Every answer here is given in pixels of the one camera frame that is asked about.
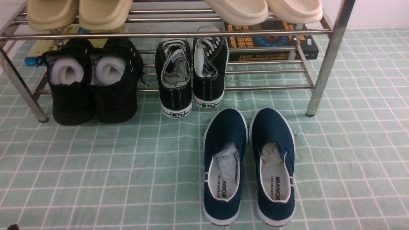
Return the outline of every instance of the slide sandal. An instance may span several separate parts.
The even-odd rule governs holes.
[[[225,22],[246,26],[264,22],[268,17],[265,0],[204,0]]]
[[[88,30],[113,30],[122,26],[133,0],[80,0],[79,24]]]
[[[79,0],[28,0],[28,25],[35,31],[66,27],[78,14]]]
[[[266,0],[276,17],[288,23],[313,23],[322,18],[321,0]]]

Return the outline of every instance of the black canvas shoe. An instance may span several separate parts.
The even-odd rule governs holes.
[[[127,38],[110,38],[102,49],[90,54],[92,78],[88,85],[94,96],[97,118],[114,124],[131,119],[138,108],[137,83],[144,63]]]
[[[219,31],[202,26],[199,32]],[[193,42],[193,98],[202,108],[214,108],[225,94],[229,47],[225,38],[198,38]]]
[[[192,110],[191,54],[185,38],[164,38],[155,54],[162,111],[170,118],[181,118]]]
[[[52,92],[54,120],[61,125],[80,125],[95,115],[95,104],[87,82],[93,46],[87,39],[71,39],[60,50],[47,51],[36,58],[46,64]]]

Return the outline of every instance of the metal shoe rack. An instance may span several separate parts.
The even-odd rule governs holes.
[[[58,34],[58,31],[51,31],[51,34],[14,34],[20,25],[27,25],[27,13],[25,12],[25,6],[22,6],[14,16],[8,21],[0,30],[0,66],[4,72],[10,78],[10,81],[16,87],[17,91],[23,97],[30,110],[33,112],[39,122],[46,122],[48,116],[44,113],[43,109],[37,103],[40,95],[50,95],[51,91],[44,90],[47,84],[47,78],[44,76],[34,87],[30,90],[24,82],[21,75],[18,73],[16,67],[8,57],[8,51],[18,40],[55,40],[56,44],[60,44],[61,39],[71,38],[169,38],[169,37],[230,37],[230,36],[289,36],[293,35],[293,42],[288,47],[268,47],[258,48],[258,52],[270,52],[270,51],[290,51],[289,60],[279,61],[251,61],[251,62],[230,62],[229,65],[277,65],[277,64],[300,64],[302,68],[296,69],[279,69],[279,70],[255,70],[255,71],[229,71],[226,74],[283,74],[283,73],[305,73],[308,84],[301,85],[280,85],[280,86],[247,86],[247,87],[226,87],[226,90],[292,90],[292,89],[311,89],[312,96],[307,108],[307,116],[314,116],[319,102],[322,98],[328,77],[331,73],[335,58],[338,54],[338,49],[341,45],[342,38],[345,33],[346,26],[348,24],[355,0],[342,0],[340,9],[334,25],[331,25],[327,15],[324,13],[321,25],[322,29],[302,29],[303,25],[296,25],[295,30],[264,30],[253,32],[209,32],[209,33],[126,33],[126,34]],[[155,18],[143,18],[141,15],[157,15]],[[210,14],[208,16],[197,17],[166,17],[162,15],[174,15],[174,14]],[[270,15],[268,20],[278,20],[274,15]],[[215,22],[222,21],[220,17],[214,16],[214,11],[211,9],[172,9],[172,10],[132,10],[129,13],[127,23],[164,23],[164,22]],[[326,50],[324,60],[318,76],[312,75],[312,71],[306,61],[304,54],[296,42],[297,37],[306,34],[327,34],[329,37],[329,44]],[[10,41],[11,46],[4,50],[6,43]],[[230,52],[248,52],[255,49],[233,49]],[[300,60],[295,60],[295,52],[300,53]],[[154,54],[154,50],[143,51],[143,54]],[[148,68],[152,68],[153,64],[146,64]],[[155,73],[145,74],[148,77],[156,76]],[[139,92],[158,92],[158,89],[140,89]]]

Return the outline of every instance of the floor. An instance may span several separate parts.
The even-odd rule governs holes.
[[[320,46],[317,74],[328,39]],[[154,49],[158,39],[133,40]],[[33,86],[44,68],[26,67],[33,42],[13,62]],[[144,56],[146,63],[153,57]],[[234,67],[234,70],[284,66]],[[154,87],[155,77],[146,81]],[[306,83],[301,74],[227,76],[228,86]],[[406,230],[409,226],[409,29],[349,29],[315,117],[308,90],[226,92],[214,110],[193,107],[171,120],[157,94],[140,94],[130,121],[63,127],[51,97],[37,122],[4,73],[0,76],[0,226],[22,229],[273,229],[255,212],[252,152],[245,154],[242,209],[229,227],[202,211],[203,134],[223,108],[249,123],[258,109],[279,110],[296,136],[296,214],[282,229]]]

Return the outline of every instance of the blue canvas shoe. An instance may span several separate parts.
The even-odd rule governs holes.
[[[229,225],[239,215],[247,133],[243,115],[232,108],[220,111],[204,133],[203,210],[215,225]]]
[[[250,144],[256,160],[257,214],[268,225],[283,226],[295,213],[294,135],[279,112],[265,108],[251,122]]]

